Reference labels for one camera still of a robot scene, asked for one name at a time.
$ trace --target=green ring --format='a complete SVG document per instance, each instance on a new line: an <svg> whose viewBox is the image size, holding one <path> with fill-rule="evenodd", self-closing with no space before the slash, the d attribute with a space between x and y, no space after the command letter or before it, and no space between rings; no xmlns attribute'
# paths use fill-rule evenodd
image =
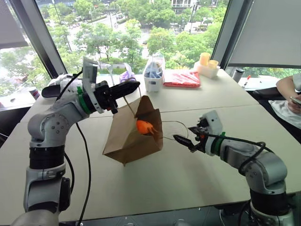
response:
<svg viewBox="0 0 301 226"><path fill-rule="evenodd" d="M222 132L221 136L224 137L225 134L226 134L226 132ZM221 155L221 145L222 145L223 140L224 140L224 138L218 138L218 140L215 142L214 153L218 156Z"/></svg>
<svg viewBox="0 0 301 226"><path fill-rule="evenodd" d="M89 108L86 105L86 102L85 102L82 94L79 95L79 103L80 103L81 107L84 109L85 113L91 114Z"/></svg>

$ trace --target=brown paper bag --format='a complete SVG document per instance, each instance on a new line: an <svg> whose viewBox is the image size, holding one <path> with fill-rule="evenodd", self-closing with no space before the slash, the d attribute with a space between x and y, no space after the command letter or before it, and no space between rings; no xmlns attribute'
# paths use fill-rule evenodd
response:
<svg viewBox="0 0 301 226"><path fill-rule="evenodd" d="M160 151L163 147L162 121L159 109L154 109L148 96L143 96L126 105L114 114L109 137L103 154L124 165ZM141 135L136 128L136 121L150 122L157 132L152 136Z"/></svg>

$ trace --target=white sleeve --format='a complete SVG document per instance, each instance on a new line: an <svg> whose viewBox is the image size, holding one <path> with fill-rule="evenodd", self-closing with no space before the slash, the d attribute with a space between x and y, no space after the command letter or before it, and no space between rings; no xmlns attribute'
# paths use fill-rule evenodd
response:
<svg viewBox="0 0 301 226"><path fill-rule="evenodd" d="M293 75L293 83L296 90L301 91L301 73Z"/></svg>

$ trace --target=purple object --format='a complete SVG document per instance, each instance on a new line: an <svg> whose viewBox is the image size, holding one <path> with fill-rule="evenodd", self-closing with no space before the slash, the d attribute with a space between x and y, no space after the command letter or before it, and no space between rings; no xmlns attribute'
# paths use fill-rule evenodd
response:
<svg viewBox="0 0 301 226"><path fill-rule="evenodd" d="M128 71L126 72L123 72L120 76L119 76L119 81L120 83L130 79L130 78L135 78L135 75L132 73L132 74L129 74Z"/></svg>

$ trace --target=orange toy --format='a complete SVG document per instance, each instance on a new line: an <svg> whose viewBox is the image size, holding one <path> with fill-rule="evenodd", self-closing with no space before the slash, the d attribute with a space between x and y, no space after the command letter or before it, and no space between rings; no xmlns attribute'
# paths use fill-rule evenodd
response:
<svg viewBox="0 0 301 226"><path fill-rule="evenodd" d="M137 120L136 122L136 127L139 131L140 134L148 134L151 133L152 135L154 135L154 133L158 132L156 131L156 129L154 128L154 126L149 123L148 121L143 121L143 120Z"/></svg>

